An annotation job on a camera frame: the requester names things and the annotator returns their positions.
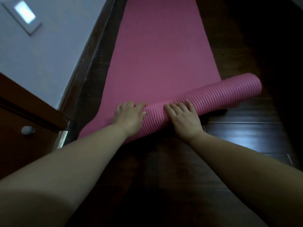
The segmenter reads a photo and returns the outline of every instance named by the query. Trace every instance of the wooden floor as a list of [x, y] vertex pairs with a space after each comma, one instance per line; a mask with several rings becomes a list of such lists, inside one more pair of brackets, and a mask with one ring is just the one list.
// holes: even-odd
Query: wooden floor
[[[78, 98], [65, 144], [75, 140], [98, 111], [126, 1], [115, 2], [99, 51]], [[272, 31], [252, 32], [262, 26], [262, 22], [266, 23], [265, 11], [259, 11], [253, 21], [250, 17], [254, 11], [250, 6], [258, 5], [261, 0], [248, 0], [248, 3], [243, 0], [196, 1], [221, 78], [252, 72], [264, 85], [260, 96], [241, 103], [226, 114], [211, 113], [201, 117], [204, 129], [301, 169], [298, 157], [300, 131], [293, 130], [301, 122], [294, 124], [296, 118], [289, 118], [297, 112], [289, 112], [293, 106], [287, 98], [288, 94], [294, 94], [287, 80], [292, 74], [281, 74], [287, 64], [273, 61], [277, 51], [267, 47], [271, 45], [271, 42], [263, 41], [267, 37], [260, 37], [260, 34]], [[301, 17], [294, 4], [286, 0], [279, 4]], [[172, 126], [123, 146], [67, 224], [108, 225], [266, 226], [189, 146], [176, 137]]]

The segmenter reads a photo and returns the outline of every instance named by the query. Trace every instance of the yoga mat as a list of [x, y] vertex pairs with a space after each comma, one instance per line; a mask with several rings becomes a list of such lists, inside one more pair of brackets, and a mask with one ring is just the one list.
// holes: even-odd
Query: yoga mat
[[201, 115], [260, 92], [252, 74], [221, 81], [195, 0], [128, 0], [99, 111], [79, 139], [111, 124], [127, 101], [148, 104], [129, 142], [168, 124], [165, 102], [188, 98]]

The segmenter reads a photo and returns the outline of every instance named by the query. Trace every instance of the finger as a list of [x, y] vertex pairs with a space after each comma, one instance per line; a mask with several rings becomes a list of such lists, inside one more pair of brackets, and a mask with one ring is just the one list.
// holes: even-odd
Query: finger
[[142, 111], [140, 114], [140, 121], [143, 121], [143, 118], [146, 116], [146, 111]]
[[118, 107], [117, 107], [116, 110], [115, 110], [115, 114], [118, 114], [119, 111], [120, 111], [120, 109], [121, 109], [121, 105], [118, 105]]
[[183, 103], [176, 103], [176, 105], [180, 107], [183, 112], [189, 111]]
[[189, 100], [185, 100], [185, 102], [186, 102], [187, 105], [188, 105], [189, 111], [190, 111], [191, 113], [193, 113], [193, 114], [198, 115], [198, 113], [197, 113], [197, 111], [196, 111], [194, 105], [193, 105]]
[[168, 104], [164, 104], [164, 109], [166, 113], [169, 115], [170, 119], [177, 116], [176, 112]]
[[145, 102], [139, 103], [136, 108], [138, 109], [138, 111], [142, 111], [142, 109], [146, 106]]
[[122, 106], [121, 106], [121, 109], [122, 109], [122, 108], [125, 108], [126, 105], [127, 105], [127, 103], [123, 103]]
[[130, 101], [126, 103], [127, 107], [134, 107], [134, 101]]
[[176, 112], [176, 114], [182, 113], [181, 108], [175, 105], [174, 103], [170, 103], [169, 106]]

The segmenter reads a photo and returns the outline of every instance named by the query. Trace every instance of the light switch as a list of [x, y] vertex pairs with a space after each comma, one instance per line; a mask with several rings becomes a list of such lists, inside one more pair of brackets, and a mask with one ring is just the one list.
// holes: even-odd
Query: light switch
[[2, 5], [28, 35], [31, 36], [41, 26], [42, 23], [24, 0], [6, 0]]

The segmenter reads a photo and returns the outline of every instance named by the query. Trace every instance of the hand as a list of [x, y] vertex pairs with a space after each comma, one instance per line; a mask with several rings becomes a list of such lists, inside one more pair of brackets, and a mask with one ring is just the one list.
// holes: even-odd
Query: hand
[[146, 103], [135, 106], [134, 101], [123, 103], [115, 110], [113, 124], [122, 127], [129, 138], [135, 135], [142, 126], [146, 111], [142, 111]]
[[183, 103], [170, 103], [164, 105], [164, 109], [172, 120], [176, 134], [187, 144], [203, 134], [200, 119], [189, 100], [186, 100], [188, 108]]

